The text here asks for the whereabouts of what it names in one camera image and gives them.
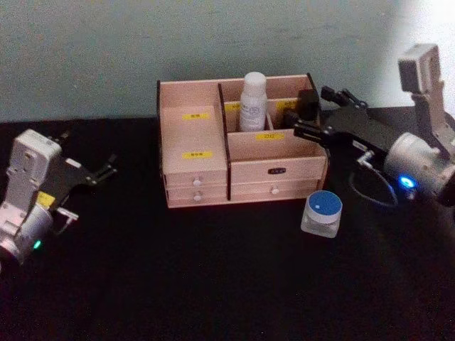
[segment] wall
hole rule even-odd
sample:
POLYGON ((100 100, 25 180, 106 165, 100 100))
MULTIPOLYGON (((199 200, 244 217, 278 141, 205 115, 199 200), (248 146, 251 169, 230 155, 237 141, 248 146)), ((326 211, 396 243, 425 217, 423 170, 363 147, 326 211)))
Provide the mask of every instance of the wall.
POLYGON ((154 114, 156 80, 310 72, 370 106, 408 105, 397 58, 439 43, 455 113, 455 23, 441 1, 0 2, 0 121, 154 114))

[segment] bottle cap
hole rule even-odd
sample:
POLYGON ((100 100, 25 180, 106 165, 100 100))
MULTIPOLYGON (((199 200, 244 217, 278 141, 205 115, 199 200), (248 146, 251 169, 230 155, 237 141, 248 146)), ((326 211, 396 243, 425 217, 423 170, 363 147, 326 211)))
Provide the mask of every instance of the bottle cap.
POLYGON ((250 72, 245 75, 243 92, 251 97, 265 94, 265 76, 260 72, 250 72))
POLYGON ((308 216, 321 224, 331 224, 341 216, 343 204, 340 198, 327 190, 318 190, 312 193, 307 199, 305 209, 308 209, 308 216))

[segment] wooden panel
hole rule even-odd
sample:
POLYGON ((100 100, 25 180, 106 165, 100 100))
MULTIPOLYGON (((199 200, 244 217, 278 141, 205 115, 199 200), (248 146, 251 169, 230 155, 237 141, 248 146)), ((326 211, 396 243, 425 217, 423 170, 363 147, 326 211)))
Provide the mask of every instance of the wooden panel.
POLYGON ((202 106, 161 110, 164 174, 227 170, 220 104, 216 109, 202 106), (207 114, 208 118, 187 119, 192 114, 207 114), (187 157, 187 153, 204 154, 187 157))
POLYGON ((196 194, 204 197, 224 197, 226 198, 227 186, 199 187, 199 188, 174 188, 168 189, 170 200, 186 199, 193 200, 196 194))
POLYGON ((276 195, 271 193, 232 194, 232 203, 303 199, 314 191, 311 188, 302 188, 298 190, 283 190, 276 195))
POLYGON ((166 107, 197 107, 220 102, 216 80, 161 82, 160 105, 166 107))
MULTIPOLYGON (((282 117, 274 117, 277 113, 277 102, 278 99, 269 99, 267 101, 265 130, 274 130, 276 126, 279 126, 278 123, 281 124, 282 117)), ((239 132, 240 102, 225 102, 225 112, 227 132, 239 132)))
POLYGON ((324 169, 322 170, 322 176, 321 176, 321 179, 318 182, 317 190, 322 190, 323 189, 324 184, 326 182, 327 171, 328 171, 328 159, 326 159, 326 163, 324 164, 324 169))
POLYGON ((327 158, 327 152, 324 148, 322 148, 319 144, 316 144, 314 147, 314 156, 323 156, 324 158, 327 158))
POLYGON ((202 197, 198 202, 194 201, 193 198, 186 199, 172 199, 168 200, 169 208, 178 208, 178 207, 193 207, 193 206, 209 206, 209 205, 224 205, 233 203, 224 197, 202 197))
MULTIPOLYGON (((226 102, 240 101, 243 91, 243 78, 232 80, 218 80, 223 87, 223 95, 226 102)), ((267 77, 267 98, 298 97, 300 90, 312 89, 307 75, 267 77)))
POLYGON ((228 133, 229 151, 233 161, 314 156, 318 144, 294 136, 293 129, 273 131, 271 139, 261 139, 270 131, 228 133))
POLYGON ((284 109, 287 107, 295 108, 296 104, 297 98, 294 97, 269 100, 267 108, 275 129, 283 128, 284 109))
POLYGON ((323 156, 232 162, 232 183, 319 179, 325 162, 326 158, 323 156), (269 174, 268 170, 273 168, 286 168, 286 172, 269 174))
POLYGON ((232 194, 245 193, 272 193, 274 195, 288 190, 312 189, 316 190, 319 183, 318 179, 313 180, 292 180, 292 181, 273 181, 269 183, 242 183, 232 185, 232 194))
POLYGON ((226 170, 212 170, 199 173, 177 173, 166 175, 167 188, 191 188, 195 187, 193 181, 198 179, 201 187, 215 184, 226 184, 228 172, 226 170))

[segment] drawer label plate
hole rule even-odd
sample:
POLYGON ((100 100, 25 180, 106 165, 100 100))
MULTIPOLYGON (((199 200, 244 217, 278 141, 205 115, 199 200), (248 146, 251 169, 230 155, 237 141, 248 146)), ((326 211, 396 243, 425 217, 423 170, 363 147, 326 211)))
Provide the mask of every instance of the drawer label plate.
POLYGON ((39 191, 36 202, 44 208, 49 208, 53 204, 54 200, 55 198, 52 195, 39 191))
POLYGON ((225 104, 226 112, 238 112, 240 110, 240 102, 225 104))
POLYGON ((260 134, 256 134, 256 139, 259 141, 282 140, 282 139, 284 139, 284 134, 283 133, 260 133, 260 134))
POLYGON ((285 109, 296 109, 297 100, 290 99, 288 101, 279 101, 277 102, 277 111, 282 112, 285 109))
POLYGON ((211 158, 213 156, 212 151, 189 151, 182 153, 182 159, 193 160, 195 158, 211 158))
POLYGON ((278 167, 278 168, 270 168, 268 171, 268 174, 283 174, 286 173, 286 168, 284 167, 278 167))
POLYGON ((209 119, 210 114, 208 112, 202 112, 200 114, 184 114, 182 115, 182 119, 188 121, 192 119, 209 119))

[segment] blue lid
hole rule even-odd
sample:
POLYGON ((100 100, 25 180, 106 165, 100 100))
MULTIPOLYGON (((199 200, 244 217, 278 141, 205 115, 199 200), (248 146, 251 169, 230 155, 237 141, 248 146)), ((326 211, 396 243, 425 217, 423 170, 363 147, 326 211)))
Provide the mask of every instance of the blue lid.
POLYGON ((309 206, 320 215, 334 215, 341 211, 340 198, 327 190, 314 192, 308 198, 309 206))

